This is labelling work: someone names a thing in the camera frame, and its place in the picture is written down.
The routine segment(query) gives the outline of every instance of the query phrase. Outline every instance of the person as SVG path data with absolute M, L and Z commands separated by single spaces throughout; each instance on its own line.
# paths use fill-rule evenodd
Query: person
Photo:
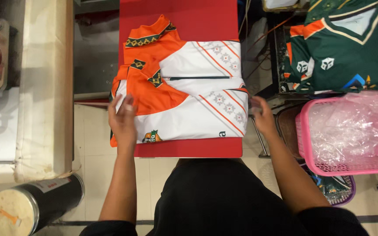
M 116 113 L 119 99 L 109 106 L 109 125 L 118 141 L 112 181 L 99 221 L 81 236 L 137 235 L 133 99 L 128 95 Z M 255 125 L 269 144 L 282 199 L 240 161 L 191 159 L 178 163 L 166 180 L 148 235 L 368 235 L 353 213 L 331 207 L 291 156 L 266 101 L 253 97 L 252 106 Z

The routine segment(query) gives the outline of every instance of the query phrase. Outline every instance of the person's left hand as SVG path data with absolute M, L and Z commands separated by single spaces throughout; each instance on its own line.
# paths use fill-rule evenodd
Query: person's left hand
M 109 126 L 118 142 L 118 153 L 131 152 L 133 154 L 137 143 L 137 132 L 134 124 L 135 109 L 132 106 L 134 98 L 128 94 L 116 113 L 116 105 L 121 97 L 122 95 L 119 94 L 109 105 Z

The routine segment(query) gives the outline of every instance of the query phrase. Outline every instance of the cylinder lid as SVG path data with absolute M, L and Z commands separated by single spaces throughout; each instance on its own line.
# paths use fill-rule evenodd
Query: cylinder lid
M 28 192 L 7 189 L 0 192 L 0 236 L 27 236 L 34 231 L 39 210 Z

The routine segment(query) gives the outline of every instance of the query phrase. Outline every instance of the jersey collar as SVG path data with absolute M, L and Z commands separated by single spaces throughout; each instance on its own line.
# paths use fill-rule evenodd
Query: jersey collar
M 334 25 L 331 22 L 331 19 L 336 19 L 336 18 L 339 18 L 339 17 L 342 17 L 342 18 L 351 17 L 351 16 L 357 15 L 359 13 L 365 12 L 367 10 L 371 10 L 374 7 L 376 8 L 376 11 L 371 16 L 370 23 L 369 23 L 367 29 L 364 31 L 364 33 L 362 35 L 359 35 L 359 34 L 353 32 L 353 31 L 351 31 L 347 28 L 344 28 L 342 26 Z M 325 26 L 326 29 L 328 29 L 329 31 L 331 31 L 335 34 L 343 35 L 344 37 L 347 37 L 351 40 L 354 40 L 361 45 L 364 45 L 367 42 L 367 40 L 370 38 L 370 36 L 373 33 L 377 23 L 378 23 L 378 1 L 375 2 L 375 3 L 369 4 L 369 5 L 367 5 L 363 8 L 351 11 L 351 12 L 347 12 L 347 13 L 339 14 L 339 15 L 327 16 L 325 18 L 322 18 L 322 24 Z

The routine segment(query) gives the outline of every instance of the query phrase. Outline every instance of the metal cylinder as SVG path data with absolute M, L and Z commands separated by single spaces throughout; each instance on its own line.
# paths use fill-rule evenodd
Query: metal cylinder
M 0 192 L 0 235 L 28 236 L 78 206 L 84 183 L 78 174 L 21 184 Z

